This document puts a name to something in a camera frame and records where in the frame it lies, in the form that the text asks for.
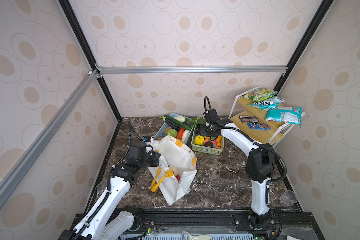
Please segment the white canvas grocery bag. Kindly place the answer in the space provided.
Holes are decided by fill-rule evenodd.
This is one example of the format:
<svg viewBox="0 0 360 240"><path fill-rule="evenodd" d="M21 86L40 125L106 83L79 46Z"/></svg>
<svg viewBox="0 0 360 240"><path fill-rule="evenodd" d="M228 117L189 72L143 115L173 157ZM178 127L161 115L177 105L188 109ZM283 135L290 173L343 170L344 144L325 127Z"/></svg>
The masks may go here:
<svg viewBox="0 0 360 240"><path fill-rule="evenodd" d="M167 204L171 206L190 192L197 173L197 157L183 141L170 135L161 140L150 140L155 153L160 153L159 165L149 167L154 177L151 191L160 190Z"/></svg>

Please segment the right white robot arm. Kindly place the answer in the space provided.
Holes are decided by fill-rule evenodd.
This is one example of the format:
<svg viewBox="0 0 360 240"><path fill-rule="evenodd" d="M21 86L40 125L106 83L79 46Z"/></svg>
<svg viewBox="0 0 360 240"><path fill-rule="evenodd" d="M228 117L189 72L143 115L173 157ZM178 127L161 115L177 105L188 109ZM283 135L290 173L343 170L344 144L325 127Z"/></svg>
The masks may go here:
<svg viewBox="0 0 360 240"><path fill-rule="evenodd" d="M233 123L204 124L200 130L202 136L222 136L230 140L247 156L245 171L252 183L249 223L254 230L262 228L271 219L270 185L282 182L287 174L283 159L270 144L255 141Z"/></svg>

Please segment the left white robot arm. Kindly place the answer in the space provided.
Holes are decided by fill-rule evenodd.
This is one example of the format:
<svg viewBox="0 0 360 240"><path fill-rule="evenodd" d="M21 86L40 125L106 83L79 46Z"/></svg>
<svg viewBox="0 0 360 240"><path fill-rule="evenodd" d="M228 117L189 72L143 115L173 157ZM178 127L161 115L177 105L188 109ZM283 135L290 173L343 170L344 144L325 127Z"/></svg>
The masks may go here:
<svg viewBox="0 0 360 240"><path fill-rule="evenodd" d="M113 166L107 177L107 187L102 195L71 230L64 230L60 240L116 240L134 225L135 210L123 210L110 220L123 196L130 190L140 173L148 167L159 166L161 154L150 151L145 154L129 152L127 161Z"/></svg>

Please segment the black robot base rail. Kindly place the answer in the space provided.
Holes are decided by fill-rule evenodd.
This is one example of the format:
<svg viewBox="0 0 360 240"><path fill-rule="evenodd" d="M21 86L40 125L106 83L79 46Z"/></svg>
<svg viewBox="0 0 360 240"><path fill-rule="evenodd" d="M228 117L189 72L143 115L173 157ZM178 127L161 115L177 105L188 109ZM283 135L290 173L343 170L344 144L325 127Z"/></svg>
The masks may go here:
<svg viewBox="0 0 360 240"><path fill-rule="evenodd" d="M252 226L254 215L243 209L139 209L133 226L123 233L123 238L142 235L151 230L152 237L164 234L181 235L250 234L256 240L322 240L324 236L312 213L296 208L273 209L257 227Z"/></svg>

